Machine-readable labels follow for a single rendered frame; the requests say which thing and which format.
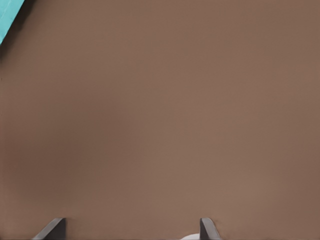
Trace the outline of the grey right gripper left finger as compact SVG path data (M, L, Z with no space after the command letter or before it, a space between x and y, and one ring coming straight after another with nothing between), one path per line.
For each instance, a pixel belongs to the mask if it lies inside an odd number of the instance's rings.
M66 240L66 218L54 218L31 240Z

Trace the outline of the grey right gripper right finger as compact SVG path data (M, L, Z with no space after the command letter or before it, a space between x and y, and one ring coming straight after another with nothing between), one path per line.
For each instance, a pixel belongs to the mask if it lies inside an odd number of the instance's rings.
M200 219L199 222L199 239L200 240L223 240L218 233L218 230L214 222L208 218L204 217Z

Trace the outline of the teal tray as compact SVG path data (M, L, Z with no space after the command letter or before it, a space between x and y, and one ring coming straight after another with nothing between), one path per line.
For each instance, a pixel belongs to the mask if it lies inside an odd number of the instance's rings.
M24 1L0 0L0 45L3 43Z

